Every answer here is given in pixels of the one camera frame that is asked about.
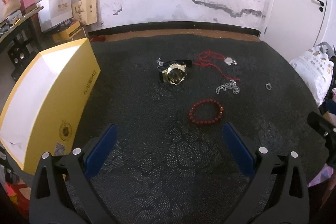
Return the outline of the gold black wristwatch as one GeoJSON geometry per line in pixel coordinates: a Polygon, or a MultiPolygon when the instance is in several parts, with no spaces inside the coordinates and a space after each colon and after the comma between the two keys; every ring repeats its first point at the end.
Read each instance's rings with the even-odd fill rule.
{"type": "Polygon", "coordinates": [[[193,62],[188,59],[167,62],[163,62],[161,59],[157,60],[160,81],[172,85],[179,85],[183,82],[187,76],[187,68],[191,68],[192,66],[193,62]]]}

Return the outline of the white printed plastic bag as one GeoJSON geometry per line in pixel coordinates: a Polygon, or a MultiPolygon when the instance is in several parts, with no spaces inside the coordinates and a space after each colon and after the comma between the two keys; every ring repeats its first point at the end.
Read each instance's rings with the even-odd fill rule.
{"type": "Polygon", "coordinates": [[[321,106],[333,78],[335,51],[327,42],[322,42],[305,51],[289,63],[309,88],[317,106],[321,106]]]}

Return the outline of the yellow white storage box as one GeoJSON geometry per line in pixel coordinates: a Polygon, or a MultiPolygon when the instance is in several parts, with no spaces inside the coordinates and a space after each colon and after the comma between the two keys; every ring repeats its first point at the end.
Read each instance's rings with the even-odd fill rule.
{"type": "Polygon", "coordinates": [[[35,174],[42,153],[70,153],[100,67],[89,39],[39,52],[1,112],[1,143],[20,170],[35,174]]]}

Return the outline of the black speaker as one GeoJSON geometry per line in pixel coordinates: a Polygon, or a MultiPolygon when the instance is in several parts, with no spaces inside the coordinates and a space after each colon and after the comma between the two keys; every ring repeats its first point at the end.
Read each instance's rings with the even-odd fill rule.
{"type": "Polygon", "coordinates": [[[7,51],[10,61],[15,67],[23,65],[23,63],[34,53],[35,52],[29,43],[20,43],[15,41],[12,41],[9,50],[7,51]]]}

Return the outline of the black yellow-edged desk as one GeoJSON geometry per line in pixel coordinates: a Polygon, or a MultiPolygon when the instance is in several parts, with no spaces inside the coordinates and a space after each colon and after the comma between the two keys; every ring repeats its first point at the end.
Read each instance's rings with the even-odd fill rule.
{"type": "Polygon", "coordinates": [[[12,28],[10,28],[4,35],[1,36],[1,52],[3,52],[10,42],[16,38],[17,34],[19,34],[21,31],[28,28],[31,31],[33,41],[35,42],[35,45],[38,49],[38,51],[42,50],[42,46],[39,41],[39,35],[36,32],[36,29],[33,24],[33,17],[38,15],[38,12],[40,12],[42,9],[44,9],[43,6],[37,7],[36,9],[30,11],[28,14],[24,15],[17,24],[15,24],[12,28]]]}

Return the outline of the yellow black cardboard box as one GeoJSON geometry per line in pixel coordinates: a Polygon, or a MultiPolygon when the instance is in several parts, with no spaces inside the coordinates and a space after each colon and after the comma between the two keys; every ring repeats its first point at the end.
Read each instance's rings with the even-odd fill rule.
{"type": "Polygon", "coordinates": [[[79,21],[73,22],[65,30],[59,31],[52,35],[55,43],[66,42],[72,39],[78,32],[81,31],[81,24],[79,21]]]}

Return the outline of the brown kraft paper bag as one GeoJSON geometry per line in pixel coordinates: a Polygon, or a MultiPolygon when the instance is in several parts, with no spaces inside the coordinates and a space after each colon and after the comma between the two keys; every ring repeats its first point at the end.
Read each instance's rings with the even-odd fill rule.
{"type": "Polygon", "coordinates": [[[84,26],[97,23],[97,0],[80,0],[73,3],[72,14],[84,26]]]}

